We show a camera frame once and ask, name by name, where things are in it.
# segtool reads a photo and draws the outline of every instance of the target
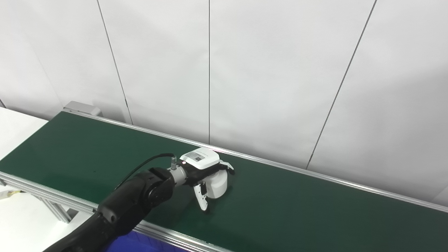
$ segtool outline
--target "printed label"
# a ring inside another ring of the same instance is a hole
[[[199,162],[205,158],[204,156],[197,154],[196,152],[189,152],[189,153],[185,154],[185,156],[195,160],[196,162]]]

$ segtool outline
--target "black cable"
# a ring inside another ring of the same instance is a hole
[[[128,175],[126,175],[126,177],[118,184],[117,187],[115,187],[114,190],[116,190],[117,188],[119,188],[124,182],[126,182],[126,180],[128,180],[128,178],[134,174],[136,171],[138,171],[138,169],[140,169],[142,166],[144,166],[145,164],[147,164],[148,162],[158,158],[158,157],[164,157],[164,156],[170,156],[170,157],[174,157],[175,155],[172,153],[162,153],[153,157],[150,157],[148,159],[146,159],[143,163],[139,164],[137,167],[135,167],[130,173],[128,173]]]

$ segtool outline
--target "white cylindrical object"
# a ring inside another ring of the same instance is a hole
[[[227,171],[220,170],[204,179],[207,186],[207,196],[212,199],[221,197],[227,190]]]

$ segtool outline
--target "white wall panel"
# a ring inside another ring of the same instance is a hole
[[[423,200],[448,184],[446,1],[378,1],[309,169]]]
[[[130,122],[96,1],[10,4],[62,105],[75,100],[101,108],[104,117]],[[20,83],[22,88],[31,85]]]
[[[100,1],[135,125],[208,141],[208,1]]]
[[[0,1],[0,98],[10,109],[45,119],[62,109],[8,1]]]
[[[373,2],[211,1],[211,144],[304,168]]]

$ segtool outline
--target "white object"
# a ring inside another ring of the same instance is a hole
[[[9,198],[13,191],[0,191],[0,200]]]
[[[220,160],[220,156],[216,152],[204,147],[184,154],[180,159],[197,169],[206,169],[221,163],[233,170],[233,167],[229,163]],[[202,211],[207,210],[207,198],[217,199],[225,193],[227,190],[227,177],[227,170],[219,170],[194,186],[194,194],[198,199]]]

